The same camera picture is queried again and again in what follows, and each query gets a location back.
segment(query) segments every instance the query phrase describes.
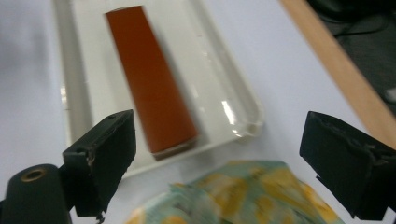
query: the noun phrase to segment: table surface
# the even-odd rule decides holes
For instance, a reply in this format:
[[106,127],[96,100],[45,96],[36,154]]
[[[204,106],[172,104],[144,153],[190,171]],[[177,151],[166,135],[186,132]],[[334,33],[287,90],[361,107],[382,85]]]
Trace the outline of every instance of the table surface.
[[[121,223],[139,204],[167,190],[167,184],[192,181],[229,160],[282,160],[345,223],[372,223],[352,219],[299,156],[309,110],[335,116],[364,132],[366,129],[282,4],[276,0],[206,0],[205,3],[264,105],[266,121],[262,134],[249,143],[231,143],[125,179],[110,203],[107,222]],[[60,165],[65,138],[63,109],[57,100],[61,98],[61,81],[54,75],[60,65],[56,58],[50,57],[57,55],[56,41],[52,41],[55,34],[49,28],[53,27],[49,20],[50,1],[26,4],[9,0],[1,5],[5,7],[0,6],[0,16],[6,18],[0,20],[0,34],[7,37],[0,38],[0,190],[3,193],[7,181],[21,169],[43,162]],[[37,52],[44,56],[37,58]],[[71,214],[75,223],[93,222],[91,217]],[[390,223],[394,217],[388,210],[383,223]]]

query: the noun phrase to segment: plastic tray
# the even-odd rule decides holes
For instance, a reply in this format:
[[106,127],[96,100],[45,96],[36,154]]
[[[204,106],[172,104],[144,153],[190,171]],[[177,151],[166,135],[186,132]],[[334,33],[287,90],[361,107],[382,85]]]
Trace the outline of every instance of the plastic tray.
[[[74,96],[69,100],[72,95],[67,91],[64,94],[70,142],[76,140],[73,136],[77,134],[73,132],[78,132],[73,126],[83,119],[92,119],[95,124],[108,114],[134,108],[104,14],[121,7],[141,5],[145,7],[200,137],[195,148],[155,161],[135,113],[137,154],[125,177],[256,136],[263,123],[262,106],[218,34],[205,4],[186,0],[77,1],[72,11],[78,42],[70,48],[76,49],[75,53],[80,52],[84,76],[66,74],[64,84],[66,90],[78,88],[78,93],[86,96]],[[71,27],[70,22],[73,20],[61,18],[61,29],[67,24]],[[73,57],[69,61],[78,65]],[[81,111],[79,105],[89,105],[89,108]]]

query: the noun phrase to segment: dark floor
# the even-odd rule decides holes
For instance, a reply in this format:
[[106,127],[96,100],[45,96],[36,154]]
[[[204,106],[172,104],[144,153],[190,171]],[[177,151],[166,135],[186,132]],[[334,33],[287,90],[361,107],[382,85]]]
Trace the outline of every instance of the dark floor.
[[[396,88],[395,14],[375,14],[352,23],[319,16],[381,97]],[[352,35],[366,32],[373,33]],[[384,101],[396,116],[396,104]]]

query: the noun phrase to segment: crumpled wrapper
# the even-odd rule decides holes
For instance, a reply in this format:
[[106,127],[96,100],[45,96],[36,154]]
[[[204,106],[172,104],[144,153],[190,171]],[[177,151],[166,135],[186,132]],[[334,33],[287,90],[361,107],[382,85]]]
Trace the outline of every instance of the crumpled wrapper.
[[281,161],[231,161],[133,211],[126,224],[344,223]]

